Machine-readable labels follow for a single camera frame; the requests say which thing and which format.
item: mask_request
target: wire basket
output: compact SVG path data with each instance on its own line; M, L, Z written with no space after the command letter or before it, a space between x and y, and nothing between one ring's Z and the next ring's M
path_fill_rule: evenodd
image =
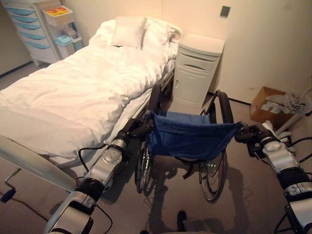
M311 90L289 90L285 94L285 106L292 114L303 116L312 110L312 100L309 96Z

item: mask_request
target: cardboard box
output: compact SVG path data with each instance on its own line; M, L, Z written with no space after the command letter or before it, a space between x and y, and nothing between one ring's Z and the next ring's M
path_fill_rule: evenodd
M279 129L293 114L286 114L283 104L285 92L263 87L250 106L250 119L263 123L269 120L274 130Z

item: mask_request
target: baseboard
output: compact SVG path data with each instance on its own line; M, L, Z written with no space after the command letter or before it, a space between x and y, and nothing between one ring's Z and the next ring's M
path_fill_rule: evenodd
M244 101L236 100L236 99L234 99L234 98L230 98L230 97L229 97L229 100L231 100L231 101L235 101L235 102L238 102L238 103L241 103L241 104L244 104L244 105L248 105L248 106L250 106L250 105L251 105L251 104L250 104L250 103L248 103L248 102L244 102Z
M31 64L31 63L33 63L33 62L32 62L32 61L29 61L29 62L27 62L27 63L24 63L24 64L21 65L21 66L18 66L18 67L13 68L12 70L10 70L10 71L8 71L8 72L5 72L5 73L1 74L1 75L0 75L0 79L1 79L2 77L6 76L6 75L8 75L8 74L10 74L10 73L12 73L12 72L17 71L17 70L20 69L20 68L23 68L23 67L28 66L28 65Z

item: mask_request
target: white nightstand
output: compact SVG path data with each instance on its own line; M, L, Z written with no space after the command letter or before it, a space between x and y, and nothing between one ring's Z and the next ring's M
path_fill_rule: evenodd
M188 34L179 43L173 101L201 108L219 63L224 41Z

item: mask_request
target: white blanket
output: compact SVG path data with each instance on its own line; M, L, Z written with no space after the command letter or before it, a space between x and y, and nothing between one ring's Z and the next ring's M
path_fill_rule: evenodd
M129 101L161 79L170 44L150 53L95 40L20 79L0 92L0 134L56 165L77 161L78 149L106 139Z

